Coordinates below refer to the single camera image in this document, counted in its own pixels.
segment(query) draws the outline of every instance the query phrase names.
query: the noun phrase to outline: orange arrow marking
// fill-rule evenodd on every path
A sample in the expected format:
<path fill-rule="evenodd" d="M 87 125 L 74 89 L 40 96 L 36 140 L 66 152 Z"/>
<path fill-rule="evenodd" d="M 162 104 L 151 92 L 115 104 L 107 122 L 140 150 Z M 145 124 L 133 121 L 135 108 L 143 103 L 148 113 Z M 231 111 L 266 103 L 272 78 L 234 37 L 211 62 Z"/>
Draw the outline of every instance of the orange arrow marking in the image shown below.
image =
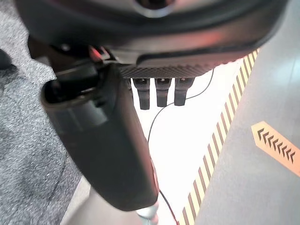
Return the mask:
<path fill-rule="evenodd" d="M 264 121 L 251 129 L 257 147 L 300 176 L 300 149 Z"/>

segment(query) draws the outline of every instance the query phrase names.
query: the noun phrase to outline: cable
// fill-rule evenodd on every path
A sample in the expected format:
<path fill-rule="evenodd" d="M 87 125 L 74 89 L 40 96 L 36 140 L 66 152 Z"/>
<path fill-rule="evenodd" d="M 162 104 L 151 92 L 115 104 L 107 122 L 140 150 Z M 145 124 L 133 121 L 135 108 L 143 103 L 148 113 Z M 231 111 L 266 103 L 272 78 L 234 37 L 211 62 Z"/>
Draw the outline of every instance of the cable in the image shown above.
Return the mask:
<path fill-rule="evenodd" d="M 210 81 L 209 81 L 208 85 L 206 86 L 206 88 L 205 88 L 203 91 L 201 91 L 199 94 L 194 95 L 194 96 L 191 96 L 191 97 L 188 97 L 186 100 L 191 99 L 191 98 L 195 98 L 195 97 L 197 97 L 197 96 L 203 94 L 203 93 L 208 89 L 208 87 L 210 86 L 210 83 L 211 83 L 212 78 L 213 78 L 213 76 L 214 76 L 214 72 L 215 72 L 215 69 L 213 69 L 212 72 L 211 72 Z M 150 140 L 150 135 L 151 135 L 152 127 L 153 127 L 153 124 L 154 124 L 154 122 L 155 122 L 157 116 L 158 116 L 158 115 L 159 115 L 166 107 L 168 107 L 168 106 L 170 106 L 170 105 L 173 105 L 173 104 L 174 104 L 174 102 L 172 102 L 172 103 L 170 103 L 170 104 L 167 104 L 167 106 L 165 106 L 164 108 L 162 108 L 162 109 L 156 114 L 156 116 L 154 117 L 154 119 L 153 119 L 153 121 L 152 121 L 152 123 L 151 123 L 149 135 L 148 135 L 148 143 L 149 143 L 149 140 Z M 170 204 L 169 204 L 169 201 L 167 200 L 167 198 L 165 197 L 164 193 L 163 193 L 161 190 L 159 190 L 159 192 L 160 192 L 160 194 L 162 195 L 162 197 L 164 198 L 165 203 L 168 205 L 169 210 L 170 210 L 170 212 L 171 212 L 171 214 L 172 214 L 172 217 L 173 217 L 173 219 L 174 219 L 175 222 L 176 222 L 176 225 L 179 225 L 179 222 L 177 221 L 177 219 L 176 219 L 176 217 L 175 217 L 175 214 L 174 214 L 174 212 L 173 212 L 173 210 L 172 210 L 172 207 L 171 207 Z"/>
<path fill-rule="evenodd" d="M 175 217 L 175 214 L 174 214 L 174 212 L 173 212 L 173 210 L 172 210 L 172 208 L 171 208 L 171 206 L 170 206 L 170 204 L 169 204 L 169 201 L 167 200 L 167 198 L 165 197 L 164 193 L 163 193 L 161 190 L 159 190 L 159 192 L 160 192 L 161 196 L 164 198 L 165 203 L 168 205 L 169 210 L 170 210 L 170 212 L 171 212 L 171 214 L 172 214 L 172 217 L 173 217 L 173 219 L 174 219 L 175 222 L 176 222 L 176 225 L 179 225 L 179 222 L 177 221 L 177 219 L 176 219 L 176 217 Z"/>
<path fill-rule="evenodd" d="M 197 96 L 203 94 L 203 93 L 208 89 L 208 87 L 210 86 L 210 83 L 211 83 L 211 81 L 212 81 L 212 78 L 213 78 L 213 76 L 214 76 L 214 73 L 215 73 L 215 69 L 212 70 L 212 72 L 211 72 L 211 77 L 210 77 L 210 81 L 209 81 L 208 85 L 206 86 L 206 88 L 205 88 L 203 91 L 201 91 L 201 92 L 200 92 L 199 94 L 197 94 L 197 95 L 188 97 L 186 100 L 189 100 L 189 99 L 191 99 L 191 98 L 195 98 L 195 97 L 197 97 Z M 154 125 L 154 122 L 155 122 L 156 118 L 158 117 L 158 115 L 159 115 L 165 108 L 167 108 L 168 106 L 173 105 L 173 104 L 174 104 L 174 102 L 167 104 L 164 108 L 162 108 L 161 110 L 159 110 L 159 112 L 158 112 L 158 113 L 156 114 L 156 116 L 154 117 L 154 119 L 153 119 L 153 121 L 152 121 L 152 123 L 151 123 L 150 130 L 149 130 L 148 143 L 149 143 L 149 140 L 150 140 L 150 135 L 151 135 L 152 127 L 153 127 L 153 125 Z"/>

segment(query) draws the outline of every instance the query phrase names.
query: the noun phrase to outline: yellow black hazard stripe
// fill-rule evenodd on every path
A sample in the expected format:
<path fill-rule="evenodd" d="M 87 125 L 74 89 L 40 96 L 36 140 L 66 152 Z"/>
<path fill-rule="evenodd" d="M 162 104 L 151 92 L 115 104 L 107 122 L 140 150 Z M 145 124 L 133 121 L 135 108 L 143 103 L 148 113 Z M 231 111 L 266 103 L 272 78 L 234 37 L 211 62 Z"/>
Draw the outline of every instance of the yellow black hazard stripe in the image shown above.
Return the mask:
<path fill-rule="evenodd" d="M 223 107 L 219 122 L 210 139 L 206 154 L 204 155 L 196 179 L 193 183 L 191 192 L 188 195 L 188 201 L 180 216 L 180 225 L 194 225 L 195 219 L 199 213 L 201 203 L 205 192 L 210 183 L 210 178 L 214 172 L 223 143 L 229 131 L 234 114 L 238 108 L 240 98 L 244 92 L 245 86 L 251 74 L 254 62 L 259 50 L 244 57 L 240 71 L 232 86 L 230 94 Z"/>

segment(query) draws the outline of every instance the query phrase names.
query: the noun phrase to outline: gray carpet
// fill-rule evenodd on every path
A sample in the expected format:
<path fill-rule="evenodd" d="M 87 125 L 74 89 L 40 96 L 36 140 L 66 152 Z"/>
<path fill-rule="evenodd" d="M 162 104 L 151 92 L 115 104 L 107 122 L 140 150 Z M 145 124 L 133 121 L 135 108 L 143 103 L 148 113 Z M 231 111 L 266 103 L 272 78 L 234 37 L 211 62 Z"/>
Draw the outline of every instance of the gray carpet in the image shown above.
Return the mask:
<path fill-rule="evenodd" d="M 14 66 L 0 71 L 0 225 L 58 225 L 80 178 L 39 104 L 54 78 L 33 61 L 11 1 L 0 0 L 0 48 Z"/>

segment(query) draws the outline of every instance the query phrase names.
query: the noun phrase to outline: gray floor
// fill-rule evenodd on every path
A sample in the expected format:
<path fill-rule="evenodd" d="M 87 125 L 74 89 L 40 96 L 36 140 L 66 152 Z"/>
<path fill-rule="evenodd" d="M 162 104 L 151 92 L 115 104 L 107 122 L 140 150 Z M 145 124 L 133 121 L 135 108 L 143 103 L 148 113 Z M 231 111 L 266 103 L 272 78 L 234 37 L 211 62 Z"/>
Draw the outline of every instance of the gray floor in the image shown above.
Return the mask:
<path fill-rule="evenodd" d="M 196 225 L 299 225 L 300 177 L 255 146 L 266 121 L 300 147 L 300 1 L 260 51 Z"/>
<path fill-rule="evenodd" d="M 0 71 L 0 225 L 59 225 L 80 174 L 39 104 L 52 70 L 29 57 L 27 32 L 0 0 L 0 48 L 14 66 Z"/>

